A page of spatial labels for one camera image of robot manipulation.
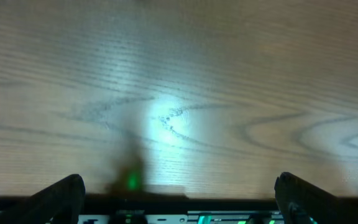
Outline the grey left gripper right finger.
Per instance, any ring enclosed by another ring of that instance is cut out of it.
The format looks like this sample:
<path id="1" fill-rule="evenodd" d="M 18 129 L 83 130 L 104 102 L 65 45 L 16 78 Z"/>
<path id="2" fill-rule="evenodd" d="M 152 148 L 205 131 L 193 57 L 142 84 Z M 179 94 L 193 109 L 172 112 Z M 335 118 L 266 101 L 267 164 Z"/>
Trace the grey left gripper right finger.
<path id="1" fill-rule="evenodd" d="M 274 190 L 285 223 L 358 223 L 358 207 L 289 172 L 277 177 Z"/>

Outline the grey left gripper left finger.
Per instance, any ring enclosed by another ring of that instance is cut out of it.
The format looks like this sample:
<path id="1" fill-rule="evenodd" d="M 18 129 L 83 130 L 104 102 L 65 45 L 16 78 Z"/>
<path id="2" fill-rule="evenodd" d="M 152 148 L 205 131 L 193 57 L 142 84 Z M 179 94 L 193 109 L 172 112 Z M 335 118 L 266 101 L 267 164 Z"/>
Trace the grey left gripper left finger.
<path id="1" fill-rule="evenodd" d="M 77 224 L 85 199 L 85 184 L 72 174 L 0 213 L 0 224 Z"/>

